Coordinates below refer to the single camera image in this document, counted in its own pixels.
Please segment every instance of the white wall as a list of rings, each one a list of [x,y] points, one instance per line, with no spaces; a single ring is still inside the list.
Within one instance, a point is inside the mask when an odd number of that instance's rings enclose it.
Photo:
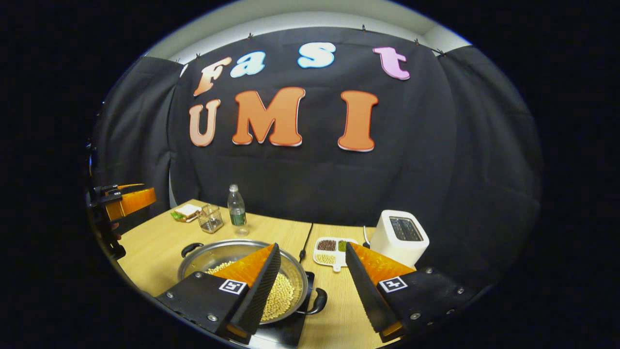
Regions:
[[[170,58],[195,42],[253,20],[295,12],[332,12],[372,18],[414,33],[435,25],[425,16],[387,0],[240,0],[198,17],[153,46],[147,55]],[[338,20],[329,25],[338,25]],[[361,28],[356,23],[353,28]],[[252,33],[262,29],[254,27]],[[248,33],[233,41],[244,39]]]
[[[467,40],[442,25],[436,25],[424,34],[424,41],[426,41],[426,46],[443,52],[471,45]]]
[[[420,44],[428,46],[423,36],[424,33],[412,32],[394,24],[369,17],[336,12],[294,12],[236,25],[203,38],[166,58],[172,61],[179,60],[179,63],[186,64],[195,59],[197,53],[203,55],[229,43],[245,39],[249,33],[260,35],[278,30],[305,27],[343,27],[361,30],[362,25],[369,31],[389,34],[411,41],[418,39]]]

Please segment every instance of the letter m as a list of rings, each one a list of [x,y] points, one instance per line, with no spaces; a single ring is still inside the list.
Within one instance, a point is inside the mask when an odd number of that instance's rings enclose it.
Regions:
[[[237,133],[232,136],[232,142],[237,145],[252,143],[251,126],[256,140],[263,143],[272,124],[275,124],[269,141],[273,145],[297,147],[301,144],[301,136],[297,133],[297,113],[299,101],[305,95],[303,88],[283,88],[265,108],[257,91],[239,93],[235,97],[239,103]]]

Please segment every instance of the pot handle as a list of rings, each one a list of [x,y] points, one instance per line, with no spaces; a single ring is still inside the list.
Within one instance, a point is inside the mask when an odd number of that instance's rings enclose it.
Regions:
[[[185,258],[185,256],[190,253],[191,251],[194,251],[194,249],[196,249],[196,247],[201,247],[204,246],[203,244],[201,244],[200,242],[195,242],[195,243],[191,243],[189,245],[187,245],[182,251],[181,251],[181,257]]]
[[[297,310],[297,312],[300,314],[306,314],[306,315],[316,314],[318,312],[321,312],[321,310],[323,310],[323,308],[325,308],[325,305],[327,304],[327,292],[325,292],[325,290],[323,290],[322,288],[311,288],[311,289],[315,290],[317,293],[316,299],[314,300],[314,304],[312,305],[312,309],[310,309],[307,312]]]

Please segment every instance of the glass cup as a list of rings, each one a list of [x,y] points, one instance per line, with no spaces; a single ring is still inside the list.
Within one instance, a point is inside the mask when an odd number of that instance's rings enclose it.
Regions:
[[[224,225],[222,214],[219,211],[219,206],[211,204],[203,206],[200,214],[198,215],[198,223],[204,232],[210,234],[215,233],[222,227],[222,225]]]

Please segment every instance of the plastic water bottle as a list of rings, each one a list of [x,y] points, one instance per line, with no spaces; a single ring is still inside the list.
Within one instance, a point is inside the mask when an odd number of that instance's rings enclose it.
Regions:
[[[236,184],[231,184],[230,193],[228,194],[228,211],[231,215],[231,222],[235,234],[240,237],[246,236],[249,231],[247,229],[246,204],[243,202],[239,188]]]

